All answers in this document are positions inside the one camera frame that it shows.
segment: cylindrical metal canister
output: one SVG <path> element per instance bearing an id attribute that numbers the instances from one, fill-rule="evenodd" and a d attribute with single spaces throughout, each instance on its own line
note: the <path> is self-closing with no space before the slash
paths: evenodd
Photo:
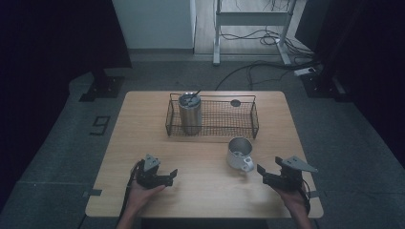
<path id="1" fill-rule="evenodd" d="M 196 135 L 202 128 L 202 103 L 198 94 L 185 93 L 179 97 L 181 126 L 187 135 Z"/>

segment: small round lid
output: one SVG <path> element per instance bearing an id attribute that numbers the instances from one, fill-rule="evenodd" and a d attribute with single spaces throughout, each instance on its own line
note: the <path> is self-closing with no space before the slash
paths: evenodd
<path id="1" fill-rule="evenodd" d="M 179 104 L 184 108 L 196 107 L 200 102 L 200 96 L 194 93 L 185 93 L 179 97 Z"/>

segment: gray carpet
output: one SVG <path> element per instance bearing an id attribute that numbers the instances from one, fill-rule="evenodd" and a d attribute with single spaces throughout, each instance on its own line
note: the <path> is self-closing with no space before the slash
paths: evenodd
<path id="1" fill-rule="evenodd" d="M 70 85 L 71 95 L 47 140 L 17 182 L 0 217 L 0 228 L 114 228 L 117 219 L 85 217 L 88 192 L 129 91 L 213 91 L 229 73 L 250 62 L 136 61 L 124 75 L 118 98 L 79 102 L 93 79 L 88 73 Z M 378 133 L 352 103 L 308 98 L 292 72 L 260 67 L 252 71 L 255 91 L 285 93 L 325 215 L 314 228 L 405 228 L 405 172 Z M 220 91 L 247 91 L 245 71 L 230 76 Z M 110 116 L 104 135 L 94 126 Z M 295 228 L 291 219 L 269 219 L 269 228 Z"/>

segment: silver cup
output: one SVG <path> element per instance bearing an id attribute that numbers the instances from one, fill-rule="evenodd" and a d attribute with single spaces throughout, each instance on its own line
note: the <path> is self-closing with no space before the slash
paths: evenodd
<path id="1" fill-rule="evenodd" d="M 181 126 L 187 135 L 196 135 L 202 128 L 202 103 L 198 94 L 185 93 L 179 97 Z"/>
<path id="2" fill-rule="evenodd" d="M 250 157 L 252 149 L 252 144 L 248 139 L 240 136 L 234 137 L 229 141 L 226 161 L 234 169 L 250 172 L 254 169 L 253 160 Z"/>

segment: metal wire rack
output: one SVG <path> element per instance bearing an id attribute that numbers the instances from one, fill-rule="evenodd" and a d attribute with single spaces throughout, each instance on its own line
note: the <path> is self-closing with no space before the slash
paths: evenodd
<path id="1" fill-rule="evenodd" d="M 201 95 L 202 126 L 182 126 L 179 97 L 170 94 L 166 117 L 168 135 L 191 136 L 188 130 L 195 129 L 192 136 L 222 135 L 256 138 L 259 131 L 255 95 Z"/>

